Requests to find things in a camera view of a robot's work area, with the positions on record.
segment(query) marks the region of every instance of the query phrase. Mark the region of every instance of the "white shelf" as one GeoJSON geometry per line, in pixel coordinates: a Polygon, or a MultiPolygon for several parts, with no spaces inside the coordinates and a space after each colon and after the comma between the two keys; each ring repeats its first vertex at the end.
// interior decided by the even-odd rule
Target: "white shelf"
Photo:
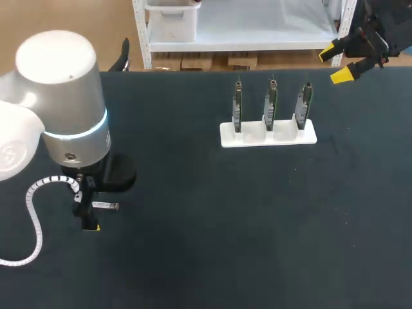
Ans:
{"type": "Polygon", "coordinates": [[[322,0],[203,0],[195,42],[152,35],[149,45],[152,52],[312,50],[336,38],[322,0]]]}

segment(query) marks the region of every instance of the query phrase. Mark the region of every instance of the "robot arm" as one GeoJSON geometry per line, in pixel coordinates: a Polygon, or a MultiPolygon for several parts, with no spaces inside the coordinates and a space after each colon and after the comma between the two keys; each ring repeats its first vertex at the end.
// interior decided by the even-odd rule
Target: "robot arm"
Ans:
{"type": "MultiPolygon", "coordinates": [[[[126,39],[111,70],[127,70],[128,49],[126,39]]],[[[108,111],[96,53],[87,39],[67,31],[39,33],[19,47],[15,66],[0,77],[0,181],[29,164],[41,135],[64,176],[43,178],[28,189],[26,206],[36,246],[20,261],[0,259],[0,265],[9,267],[30,263],[41,250],[42,231],[32,202],[38,188],[51,182],[69,184],[75,193],[72,211],[82,219],[82,228],[100,230],[93,195],[126,191],[136,178],[127,156],[109,152],[108,111]]]]}
{"type": "Polygon", "coordinates": [[[42,133],[50,156],[82,168],[110,149],[96,54],[83,36],[67,31],[29,38],[16,54],[16,70],[0,77],[0,180],[32,159],[42,133]]]}
{"type": "Polygon", "coordinates": [[[368,16],[352,34],[334,40],[319,57],[327,61],[350,46],[363,42],[368,56],[347,65],[331,76],[334,84],[355,81],[378,64],[381,68],[389,57],[398,57],[412,46],[412,0],[366,0],[368,16]]]}

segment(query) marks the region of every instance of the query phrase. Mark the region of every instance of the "wooden floor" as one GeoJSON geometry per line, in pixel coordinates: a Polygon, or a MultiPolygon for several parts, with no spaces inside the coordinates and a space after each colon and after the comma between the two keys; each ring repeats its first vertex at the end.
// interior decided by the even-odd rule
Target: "wooden floor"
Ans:
{"type": "MultiPolygon", "coordinates": [[[[131,70],[144,69],[131,0],[0,0],[0,74],[13,69],[15,51],[26,38],[54,29],[71,30],[87,37],[96,49],[101,70],[113,64],[123,39],[128,37],[131,70]]],[[[326,67],[316,53],[261,52],[256,69],[326,67]]],[[[412,57],[403,55],[391,60],[390,65],[412,66],[412,57]]],[[[227,54],[214,56],[212,70],[232,70],[227,66],[227,54]]]]}

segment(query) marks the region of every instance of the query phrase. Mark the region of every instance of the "cable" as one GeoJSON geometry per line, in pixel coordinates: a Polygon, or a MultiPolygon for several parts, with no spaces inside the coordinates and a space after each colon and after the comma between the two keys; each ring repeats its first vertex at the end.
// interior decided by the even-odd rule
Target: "cable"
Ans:
{"type": "Polygon", "coordinates": [[[32,219],[33,226],[36,232],[36,247],[34,248],[33,253],[29,257],[26,257],[25,259],[22,259],[20,261],[7,261],[5,259],[0,259],[0,265],[9,266],[9,267],[23,266],[25,264],[32,262],[39,255],[42,244],[43,244],[43,234],[41,232],[40,221],[37,217],[36,211],[34,210],[33,194],[39,187],[42,187],[43,185],[46,185],[47,183],[52,183],[52,182],[68,183],[70,184],[70,187],[74,193],[78,193],[80,189],[79,183],[73,178],[70,178],[67,176],[51,176],[51,177],[43,178],[39,180],[38,182],[35,182],[27,190],[26,206],[27,206],[28,213],[32,219]]]}

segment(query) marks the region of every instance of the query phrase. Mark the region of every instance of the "white holder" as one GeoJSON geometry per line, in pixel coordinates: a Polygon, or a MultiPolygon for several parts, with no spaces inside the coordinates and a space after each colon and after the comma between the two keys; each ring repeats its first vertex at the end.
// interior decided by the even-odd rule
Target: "white holder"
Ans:
{"type": "Polygon", "coordinates": [[[233,122],[220,124],[220,140],[223,147],[258,147],[316,144],[317,137],[311,120],[304,130],[299,130],[295,114],[291,120],[275,120],[273,131],[267,131],[265,117],[262,121],[241,123],[241,133],[236,133],[233,122]]]}

